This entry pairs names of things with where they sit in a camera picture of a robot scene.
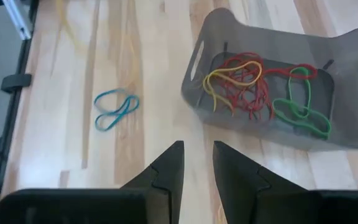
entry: blue rubber band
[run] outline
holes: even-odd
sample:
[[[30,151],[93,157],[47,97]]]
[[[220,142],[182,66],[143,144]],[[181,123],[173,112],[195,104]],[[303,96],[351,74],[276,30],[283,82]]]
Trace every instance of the blue rubber band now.
[[[97,102],[98,100],[100,100],[102,97],[106,96],[106,95],[110,95],[113,93],[122,93],[127,95],[127,98],[124,100],[124,102],[122,103],[122,105],[116,109],[116,110],[106,110],[102,107],[100,107]],[[135,101],[135,106],[131,107],[131,101]],[[118,122],[120,122],[120,120],[127,114],[130,114],[132,112],[134,112],[138,107],[139,107],[139,103],[140,103],[140,99],[137,95],[133,95],[133,94],[127,94],[126,91],[122,88],[118,88],[115,90],[109,90],[109,91],[105,91],[103,93],[100,93],[93,101],[94,106],[96,107],[96,109],[99,110],[99,112],[101,113],[99,116],[96,117],[95,121],[94,121],[94,126],[98,131],[109,131],[112,127],[114,127]],[[107,117],[107,116],[115,116],[116,119],[107,127],[104,128],[99,124],[99,120],[103,117]]]

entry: wood grain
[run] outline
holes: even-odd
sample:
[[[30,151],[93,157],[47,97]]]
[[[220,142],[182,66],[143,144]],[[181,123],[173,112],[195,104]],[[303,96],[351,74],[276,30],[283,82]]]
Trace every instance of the wood grain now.
[[[217,7],[287,32],[332,37],[358,28],[353,0],[65,0],[76,45],[54,1],[41,1],[27,64],[34,80],[22,91],[3,194],[120,187],[176,140],[185,141],[181,223],[217,223],[221,213],[214,140],[307,189],[357,189],[358,151],[306,152],[208,126],[182,100],[194,43]],[[140,109],[101,133],[93,99],[119,87],[140,95]]]

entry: green rubber band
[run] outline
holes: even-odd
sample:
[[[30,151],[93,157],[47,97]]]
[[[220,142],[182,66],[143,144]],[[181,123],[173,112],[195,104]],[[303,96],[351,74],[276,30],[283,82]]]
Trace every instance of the green rubber band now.
[[[285,103],[285,104],[288,104],[289,106],[292,105],[292,106],[296,106],[296,107],[300,107],[301,109],[303,110],[308,110],[308,113],[309,114],[315,114],[316,116],[319,116],[320,118],[322,118],[324,120],[324,122],[327,124],[327,130],[326,131],[322,131],[322,130],[319,130],[318,128],[316,128],[314,125],[312,124],[309,124],[309,123],[306,123],[304,121],[293,121],[291,120],[290,118],[287,118],[287,116],[285,116],[284,112],[276,109],[276,106],[275,104],[278,103],[278,102],[281,102],[281,103]],[[323,136],[323,137],[328,137],[329,134],[331,133],[331,123],[329,122],[329,120],[327,119],[327,117],[325,117],[322,113],[318,112],[318,111],[315,111],[315,110],[311,110],[310,108],[307,108],[305,106],[299,106],[297,105],[296,103],[294,103],[293,101],[290,101],[288,99],[284,99],[284,98],[278,98],[278,99],[275,99],[273,100],[273,103],[272,103],[272,107],[273,107],[273,110],[276,114],[276,116],[278,116],[279,118],[281,118],[282,120],[290,123],[290,124],[293,124],[295,126],[299,126],[299,127],[303,127],[303,128],[307,128],[307,129],[310,129],[312,132],[320,135],[320,136]]]
[[[294,68],[293,70],[291,70],[290,73],[293,73],[293,72],[295,72],[297,70],[301,70],[304,75],[309,75],[309,70],[307,68],[305,68],[305,67]],[[294,102],[293,99],[292,99],[291,80],[292,80],[292,77],[290,77],[288,79],[288,91],[289,91],[289,98],[290,99],[288,100],[288,99],[285,99],[285,98],[277,98],[277,99],[273,100],[272,108],[273,108],[274,113],[276,114],[277,117],[279,117],[280,119],[282,119],[285,122],[288,122],[288,123],[290,123],[290,124],[292,124],[294,126],[299,126],[299,127],[302,127],[302,128],[309,129],[310,131],[314,132],[315,134],[318,134],[318,135],[320,135],[322,137],[328,138],[329,134],[331,133],[331,123],[329,122],[327,117],[325,117],[325,115],[323,115],[322,113],[320,113],[318,111],[312,110],[310,108],[310,104],[311,104],[311,85],[310,85],[310,81],[305,79],[305,84],[306,84],[306,87],[308,89],[308,96],[307,96],[308,99],[307,99],[307,102],[306,102],[305,106],[300,106],[296,102]],[[287,116],[285,116],[284,112],[276,109],[275,105],[278,102],[287,104],[289,106],[289,108],[291,109],[291,112],[299,119],[306,119],[311,114],[314,114],[314,115],[322,118],[324,120],[324,122],[326,123],[326,125],[327,125],[327,130],[326,131],[319,130],[318,128],[316,128],[316,126],[314,126],[314,125],[312,125],[310,123],[307,123],[306,121],[294,121],[294,120],[291,120],[290,118],[287,118]]]
[[[309,75],[309,70],[305,67],[294,68],[293,70],[291,70],[290,73],[293,73],[294,71],[297,71],[297,70],[301,70],[304,75]],[[288,91],[290,92],[290,101],[293,101],[292,100],[292,90],[291,90],[291,80],[292,80],[292,77],[290,77],[288,79]],[[295,116],[300,119],[306,119],[309,116],[309,112],[310,112],[311,86],[310,86],[309,80],[305,79],[304,81],[305,81],[306,87],[308,89],[308,96],[307,96],[308,101],[306,102],[307,110],[304,111],[305,115],[302,115],[299,113],[297,105],[293,105],[293,104],[290,105],[290,109],[291,109],[292,113],[295,114]]]

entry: black clamp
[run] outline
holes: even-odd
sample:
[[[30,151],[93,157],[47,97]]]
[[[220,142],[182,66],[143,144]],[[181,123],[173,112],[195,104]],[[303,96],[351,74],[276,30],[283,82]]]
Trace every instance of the black clamp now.
[[[1,90],[6,93],[31,85],[31,74],[9,75],[2,80]]]

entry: gray plastic tray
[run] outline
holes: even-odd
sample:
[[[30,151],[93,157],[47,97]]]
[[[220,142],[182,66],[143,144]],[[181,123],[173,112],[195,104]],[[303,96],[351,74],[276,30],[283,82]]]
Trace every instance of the gray plastic tray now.
[[[319,138],[278,118],[270,122],[250,120],[249,114],[241,110],[236,110],[235,116],[222,106],[213,112],[212,97],[199,87],[203,77],[225,59],[242,52],[259,54],[266,67],[308,63],[318,68],[318,77],[311,80],[311,108],[329,118],[332,126],[329,137]],[[280,76],[266,78],[271,100],[286,97],[287,80]],[[302,105],[305,90],[302,80],[296,82],[293,93]],[[231,11],[215,9],[201,28],[181,92],[200,119],[208,124],[300,149],[341,148],[335,145],[358,148],[358,29],[333,38],[292,34],[245,26]],[[262,116],[266,118],[268,113],[266,108]]]

